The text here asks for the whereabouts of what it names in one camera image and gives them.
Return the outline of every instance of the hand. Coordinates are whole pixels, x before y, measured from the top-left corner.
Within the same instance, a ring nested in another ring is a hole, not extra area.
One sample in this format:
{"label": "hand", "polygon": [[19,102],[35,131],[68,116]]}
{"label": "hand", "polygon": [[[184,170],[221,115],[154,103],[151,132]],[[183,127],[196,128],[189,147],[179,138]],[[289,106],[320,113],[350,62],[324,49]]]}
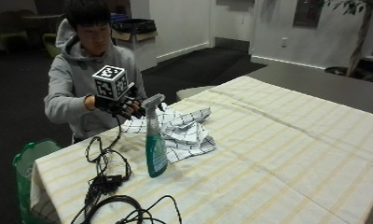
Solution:
{"label": "hand", "polygon": [[140,102],[138,100],[126,99],[126,101],[122,102],[95,96],[95,107],[112,115],[122,115],[127,119],[131,119],[132,116],[140,119],[146,115],[144,109],[140,107]]}

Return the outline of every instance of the teal spray bottle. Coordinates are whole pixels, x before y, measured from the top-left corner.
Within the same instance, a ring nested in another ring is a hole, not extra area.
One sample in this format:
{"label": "teal spray bottle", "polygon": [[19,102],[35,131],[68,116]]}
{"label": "teal spray bottle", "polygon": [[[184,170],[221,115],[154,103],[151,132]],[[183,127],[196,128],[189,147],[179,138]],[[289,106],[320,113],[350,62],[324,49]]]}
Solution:
{"label": "teal spray bottle", "polygon": [[160,103],[164,100],[163,94],[146,99],[142,103],[142,107],[146,108],[147,117],[147,142],[146,142],[146,153],[147,153],[147,166],[151,177],[158,177],[165,171],[168,159],[165,151],[164,139],[160,135],[159,129],[159,116],[156,109],[162,108]]}

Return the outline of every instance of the striped tablecloth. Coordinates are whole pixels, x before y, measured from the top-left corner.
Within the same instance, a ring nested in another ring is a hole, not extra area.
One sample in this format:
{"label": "striped tablecloth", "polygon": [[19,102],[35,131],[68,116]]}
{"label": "striped tablecloth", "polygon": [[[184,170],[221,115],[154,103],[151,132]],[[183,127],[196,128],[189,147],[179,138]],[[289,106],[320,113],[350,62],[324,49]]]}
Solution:
{"label": "striped tablecloth", "polygon": [[[123,133],[115,149],[134,176],[118,194],[148,208],[172,195],[183,223],[373,223],[373,114],[240,77],[171,105],[181,113],[209,107],[203,123],[216,150],[171,164],[148,176],[144,135]],[[118,134],[102,134],[108,145]],[[84,206],[88,140],[35,162],[31,206],[56,223],[70,223]],[[123,174],[122,162],[112,171]],[[99,210],[94,223],[115,223],[123,204]],[[171,200],[154,217],[177,223]]]}

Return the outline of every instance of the fiducial marker cube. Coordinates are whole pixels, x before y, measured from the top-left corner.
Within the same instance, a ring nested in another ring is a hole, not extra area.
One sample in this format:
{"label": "fiducial marker cube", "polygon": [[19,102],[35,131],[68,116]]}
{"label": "fiducial marker cube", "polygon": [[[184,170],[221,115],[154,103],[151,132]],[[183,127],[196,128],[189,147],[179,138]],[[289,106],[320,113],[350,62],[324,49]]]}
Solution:
{"label": "fiducial marker cube", "polygon": [[108,100],[118,101],[128,89],[127,73],[123,68],[106,65],[92,75],[95,79],[98,95]]}

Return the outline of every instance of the checkered cloth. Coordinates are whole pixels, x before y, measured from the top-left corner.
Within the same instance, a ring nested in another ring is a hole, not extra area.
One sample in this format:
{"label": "checkered cloth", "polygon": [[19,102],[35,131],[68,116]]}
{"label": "checkered cloth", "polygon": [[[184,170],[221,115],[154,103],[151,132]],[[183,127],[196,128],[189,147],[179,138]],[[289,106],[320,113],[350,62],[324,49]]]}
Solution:
{"label": "checkered cloth", "polygon": [[[163,104],[163,109],[164,111],[158,109],[158,116],[169,162],[175,163],[215,150],[215,140],[201,125],[212,114],[211,108],[185,115],[181,115],[167,104]],[[127,133],[146,133],[147,120],[128,120],[122,130]]]}

